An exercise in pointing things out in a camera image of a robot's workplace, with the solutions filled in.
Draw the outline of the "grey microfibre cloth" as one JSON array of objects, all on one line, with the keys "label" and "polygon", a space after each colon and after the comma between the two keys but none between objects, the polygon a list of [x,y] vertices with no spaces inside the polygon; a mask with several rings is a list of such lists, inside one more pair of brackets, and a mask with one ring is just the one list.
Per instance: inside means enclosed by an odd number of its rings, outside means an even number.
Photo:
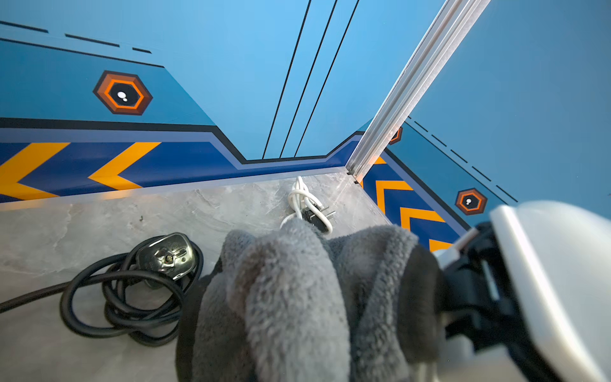
[{"label": "grey microfibre cloth", "polygon": [[186,296],[181,381],[411,381],[439,356],[442,272],[394,225],[326,239],[291,221],[226,236]]}]

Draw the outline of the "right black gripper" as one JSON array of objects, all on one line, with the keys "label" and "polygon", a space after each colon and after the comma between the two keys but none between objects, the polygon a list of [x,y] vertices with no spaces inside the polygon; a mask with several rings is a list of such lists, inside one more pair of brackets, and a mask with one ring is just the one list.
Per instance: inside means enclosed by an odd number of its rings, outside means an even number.
[{"label": "right black gripper", "polygon": [[560,381],[544,345],[555,340],[552,311],[532,273],[508,257],[519,249],[490,222],[450,249],[443,269],[445,338],[439,381]]}]

